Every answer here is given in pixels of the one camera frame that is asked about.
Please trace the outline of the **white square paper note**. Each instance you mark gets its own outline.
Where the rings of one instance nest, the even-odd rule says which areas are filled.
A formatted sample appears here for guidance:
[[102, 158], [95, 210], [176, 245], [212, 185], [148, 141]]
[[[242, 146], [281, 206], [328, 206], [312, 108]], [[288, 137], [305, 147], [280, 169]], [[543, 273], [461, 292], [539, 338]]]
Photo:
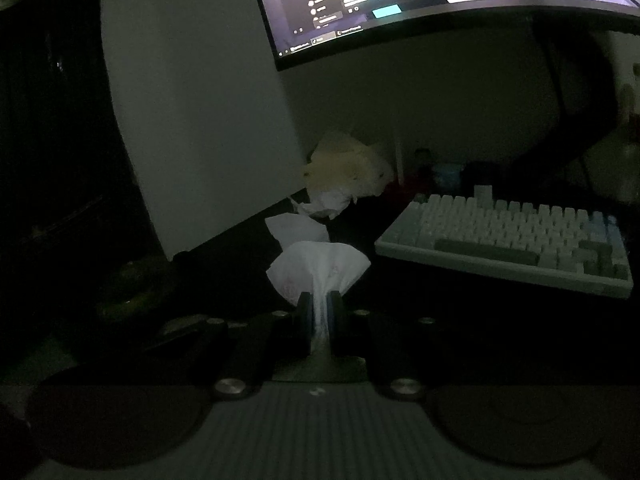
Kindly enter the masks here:
[[328, 242], [326, 227], [303, 214], [277, 214], [265, 218], [269, 233], [279, 243], [282, 250], [297, 242]]

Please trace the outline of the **white backlit mechanical keyboard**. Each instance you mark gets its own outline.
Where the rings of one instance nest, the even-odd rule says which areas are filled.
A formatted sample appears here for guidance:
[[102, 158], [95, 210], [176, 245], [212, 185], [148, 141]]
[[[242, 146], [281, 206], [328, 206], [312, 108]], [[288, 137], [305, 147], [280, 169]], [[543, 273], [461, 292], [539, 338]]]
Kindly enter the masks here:
[[433, 194], [408, 203], [375, 242], [378, 255], [448, 270], [627, 298], [623, 234], [600, 211]]

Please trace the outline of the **crumpled white tissue on desk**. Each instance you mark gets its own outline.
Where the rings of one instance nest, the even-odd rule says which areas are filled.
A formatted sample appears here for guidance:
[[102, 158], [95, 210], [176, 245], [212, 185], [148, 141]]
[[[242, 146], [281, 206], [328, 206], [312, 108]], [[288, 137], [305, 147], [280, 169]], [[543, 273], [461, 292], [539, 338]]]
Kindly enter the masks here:
[[310, 218], [335, 219], [352, 202], [352, 196], [340, 190], [321, 192], [309, 203], [301, 203], [290, 198], [296, 214]]

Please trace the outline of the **white paper tissue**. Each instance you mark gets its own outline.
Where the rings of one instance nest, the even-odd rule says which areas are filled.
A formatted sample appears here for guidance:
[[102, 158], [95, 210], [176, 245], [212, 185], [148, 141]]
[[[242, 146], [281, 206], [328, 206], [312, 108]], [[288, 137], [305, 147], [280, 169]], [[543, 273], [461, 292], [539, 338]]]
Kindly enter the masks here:
[[309, 292], [312, 299], [314, 334], [311, 351], [329, 342], [329, 294], [342, 296], [370, 268], [370, 259], [360, 250], [343, 243], [302, 240], [288, 246], [266, 271], [276, 292], [290, 304]]

